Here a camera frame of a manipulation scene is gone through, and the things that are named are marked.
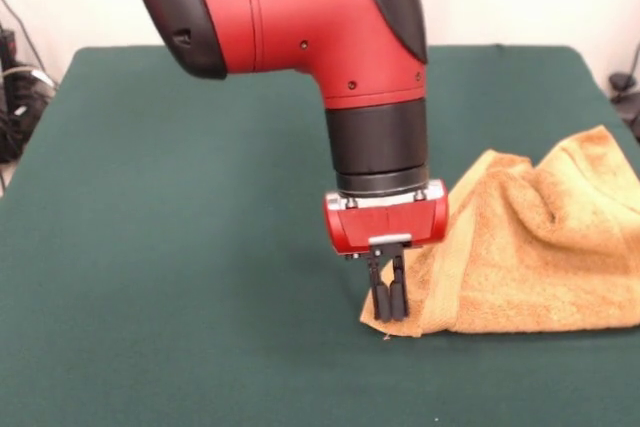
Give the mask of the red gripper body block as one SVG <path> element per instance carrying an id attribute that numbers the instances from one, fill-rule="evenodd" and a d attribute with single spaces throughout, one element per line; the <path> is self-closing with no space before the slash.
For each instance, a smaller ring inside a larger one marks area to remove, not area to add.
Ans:
<path id="1" fill-rule="evenodd" d="M 356 198 L 329 192 L 324 216 L 339 255 L 360 256 L 388 245 L 416 248 L 444 238 L 448 192 L 440 179 L 416 191 L 387 197 Z"/>

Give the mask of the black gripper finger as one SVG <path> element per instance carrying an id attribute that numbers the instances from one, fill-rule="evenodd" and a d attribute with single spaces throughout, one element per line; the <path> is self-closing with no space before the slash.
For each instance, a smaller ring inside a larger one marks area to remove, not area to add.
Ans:
<path id="1" fill-rule="evenodd" d="M 404 320 L 409 315 L 406 290 L 406 272 L 404 262 L 404 248 L 394 246 L 391 255 L 393 280 L 390 284 L 391 312 L 394 320 Z"/>
<path id="2" fill-rule="evenodd" d="M 368 253 L 367 265 L 369 271 L 369 281 L 374 309 L 374 319 L 379 321 L 391 320 L 391 305 L 389 289 L 382 281 L 380 272 L 380 249 L 373 249 Z"/>

